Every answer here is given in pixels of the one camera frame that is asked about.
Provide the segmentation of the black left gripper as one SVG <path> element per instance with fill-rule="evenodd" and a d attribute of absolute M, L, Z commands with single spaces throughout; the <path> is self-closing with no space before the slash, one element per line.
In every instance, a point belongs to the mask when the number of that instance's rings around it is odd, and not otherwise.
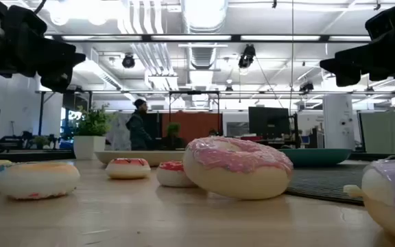
<path fill-rule="evenodd" d="M 40 83 L 53 92 L 65 93 L 73 75 L 72 69 L 52 71 L 47 57 L 44 33 L 47 25 L 30 9 L 0 2 L 0 75 L 27 77 L 40 75 Z M 77 47 L 61 40 L 50 40 L 52 60 L 76 66 L 86 60 Z"/>

